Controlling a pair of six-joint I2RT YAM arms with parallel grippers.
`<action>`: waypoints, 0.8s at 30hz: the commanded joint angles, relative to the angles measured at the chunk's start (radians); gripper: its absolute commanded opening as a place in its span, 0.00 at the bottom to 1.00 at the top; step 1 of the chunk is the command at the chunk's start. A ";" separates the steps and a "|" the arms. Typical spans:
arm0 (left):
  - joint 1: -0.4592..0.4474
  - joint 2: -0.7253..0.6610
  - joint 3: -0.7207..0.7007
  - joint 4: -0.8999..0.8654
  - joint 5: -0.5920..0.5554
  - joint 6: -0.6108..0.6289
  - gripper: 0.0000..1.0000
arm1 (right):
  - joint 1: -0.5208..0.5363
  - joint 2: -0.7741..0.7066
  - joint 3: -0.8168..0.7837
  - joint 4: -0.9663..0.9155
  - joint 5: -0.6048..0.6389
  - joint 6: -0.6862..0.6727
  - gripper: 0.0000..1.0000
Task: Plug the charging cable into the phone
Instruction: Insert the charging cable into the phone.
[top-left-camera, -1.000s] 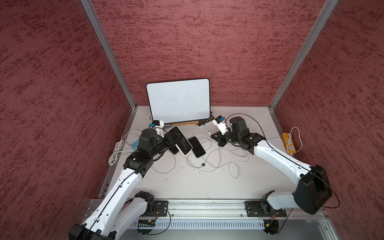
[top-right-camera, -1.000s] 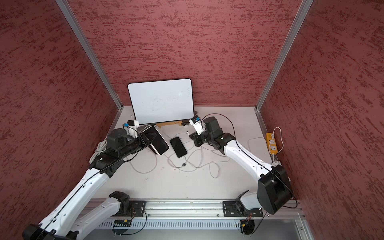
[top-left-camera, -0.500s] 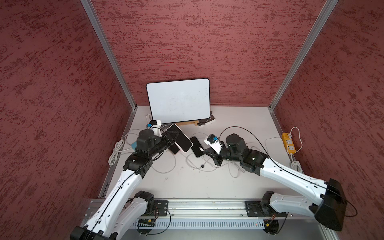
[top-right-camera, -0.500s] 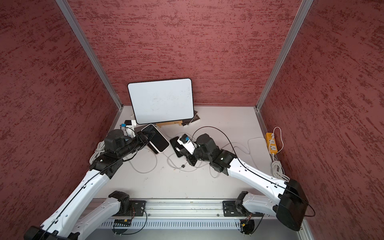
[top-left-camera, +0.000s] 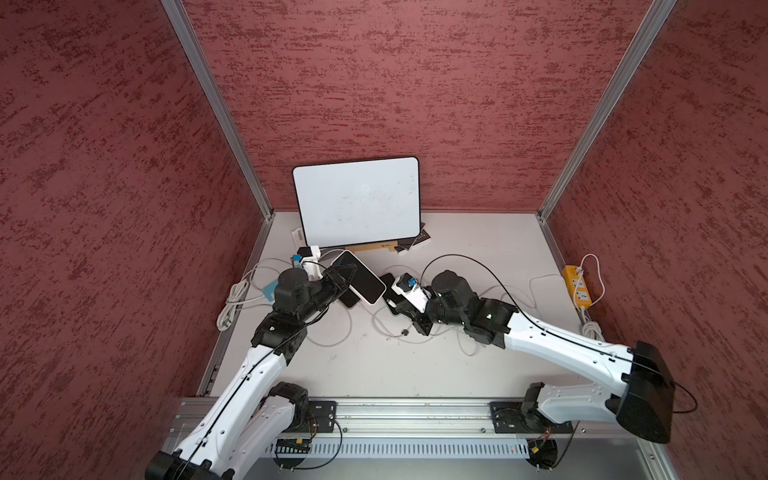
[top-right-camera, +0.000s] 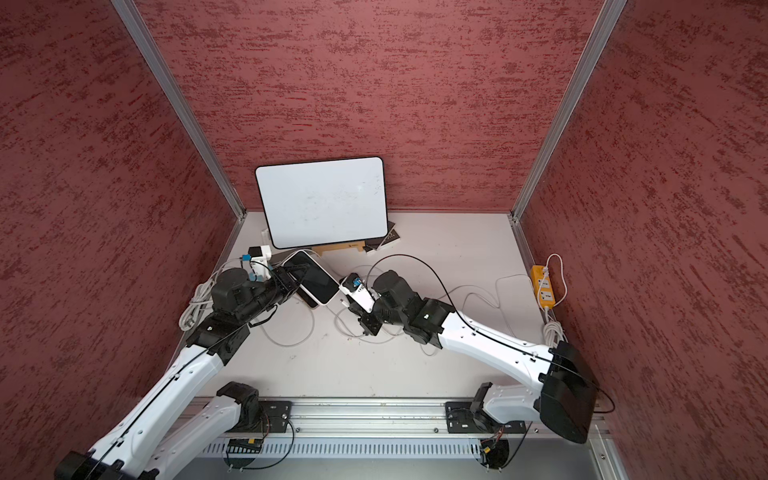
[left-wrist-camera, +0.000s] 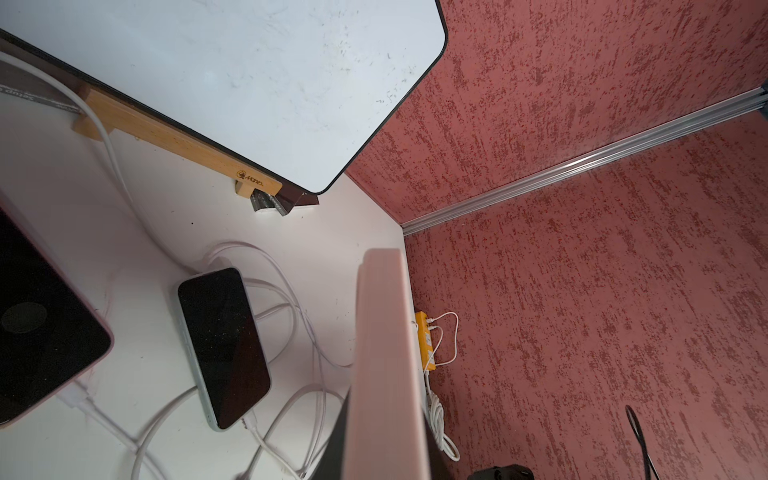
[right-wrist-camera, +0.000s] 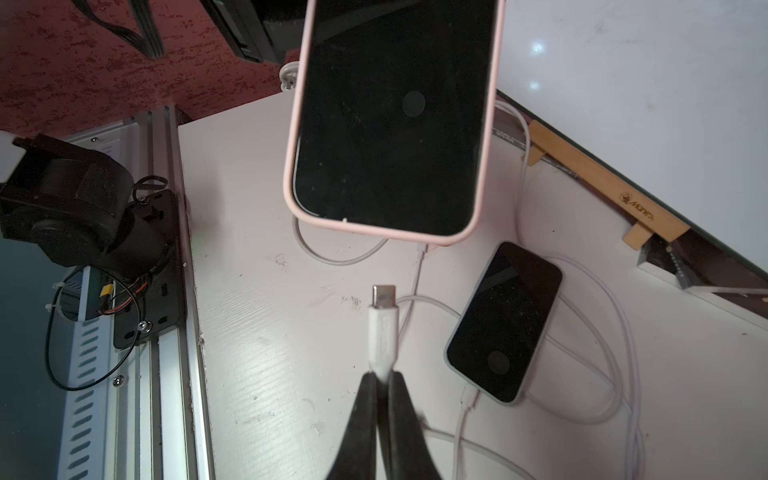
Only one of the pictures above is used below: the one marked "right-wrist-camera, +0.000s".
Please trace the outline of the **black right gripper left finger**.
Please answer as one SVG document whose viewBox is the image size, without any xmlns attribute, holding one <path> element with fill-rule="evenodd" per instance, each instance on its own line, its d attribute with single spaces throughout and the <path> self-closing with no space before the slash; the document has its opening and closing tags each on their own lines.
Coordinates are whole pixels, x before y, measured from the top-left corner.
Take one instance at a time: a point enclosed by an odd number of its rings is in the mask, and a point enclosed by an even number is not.
<svg viewBox="0 0 768 480">
<path fill-rule="evenodd" d="M 361 378 L 336 458 L 327 475 L 332 479 L 369 480 L 376 477 L 378 379 L 373 372 Z"/>
</svg>

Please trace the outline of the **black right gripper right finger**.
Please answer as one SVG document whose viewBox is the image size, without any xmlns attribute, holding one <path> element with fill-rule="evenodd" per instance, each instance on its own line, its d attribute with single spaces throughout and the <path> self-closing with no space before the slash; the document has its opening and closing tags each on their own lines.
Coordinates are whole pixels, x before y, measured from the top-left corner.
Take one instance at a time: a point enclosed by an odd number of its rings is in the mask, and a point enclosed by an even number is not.
<svg viewBox="0 0 768 480">
<path fill-rule="evenodd" d="M 386 397 L 387 478 L 440 480 L 405 378 L 400 372 L 391 373 Z"/>
</svg>

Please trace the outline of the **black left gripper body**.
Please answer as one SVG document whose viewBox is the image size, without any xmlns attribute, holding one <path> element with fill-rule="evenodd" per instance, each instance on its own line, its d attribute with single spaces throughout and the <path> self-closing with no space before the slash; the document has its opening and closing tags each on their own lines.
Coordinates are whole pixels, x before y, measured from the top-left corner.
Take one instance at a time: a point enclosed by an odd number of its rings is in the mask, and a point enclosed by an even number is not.
<svg viewBox="0 0 768 480">
<path fill-rule="evenodd" d="M 253 63 L 282 65 L 300 47 L 307 0 L 202 0 L 234 54 Z"/>
</svg>

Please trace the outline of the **phone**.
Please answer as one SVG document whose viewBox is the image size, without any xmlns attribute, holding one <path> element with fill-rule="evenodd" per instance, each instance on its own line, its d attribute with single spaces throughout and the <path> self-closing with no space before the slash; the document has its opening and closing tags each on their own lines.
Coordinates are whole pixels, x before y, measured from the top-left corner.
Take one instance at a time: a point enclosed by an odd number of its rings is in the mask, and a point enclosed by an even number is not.
<svg viewBox="0 0 768 480">
<path fill-rule="evenodd" d="M 554 263 L 498 244 L 448 340 L 448 367 L 500 404 L 520 401 L 562 282 Z"/>
<path fill-rule="evenodd" d="M 327 229 L 436 245 L 482 205 L 505 5 L 311 1 L 283 194 Z"/>
</svg>

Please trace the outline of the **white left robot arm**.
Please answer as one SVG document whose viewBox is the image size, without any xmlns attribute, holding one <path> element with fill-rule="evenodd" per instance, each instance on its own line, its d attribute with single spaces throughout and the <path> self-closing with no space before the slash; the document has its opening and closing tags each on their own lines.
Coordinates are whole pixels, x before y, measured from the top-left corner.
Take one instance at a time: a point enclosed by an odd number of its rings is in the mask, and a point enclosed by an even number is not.
<svg viewBox="0 0 768 480">
<path fill-rule="evenodd" d="M 1 234 L 120 281 L 177 270 L 178 189 L 150 150 L 69 135 L 180 101 L 210 114 L 277 92 L 303 1 L 5 1 Z"/>
</svg>

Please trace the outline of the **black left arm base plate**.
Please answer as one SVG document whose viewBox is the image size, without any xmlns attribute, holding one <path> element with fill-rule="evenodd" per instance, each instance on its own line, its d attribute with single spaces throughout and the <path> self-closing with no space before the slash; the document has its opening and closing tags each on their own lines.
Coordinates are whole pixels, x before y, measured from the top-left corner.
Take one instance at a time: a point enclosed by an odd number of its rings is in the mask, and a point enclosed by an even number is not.
<svg viewBox="0 0 768 480">
<path fill-rule="evenodd" d="M 116 251 L 117 277 L 131 288 L 129 304 L 114 314 L 113 346 L 142 343 L 184 324 L 186 289 L 180 250 L 179 209 L 169 189 L 126 209 L 133 222 Z"/>
</svg>

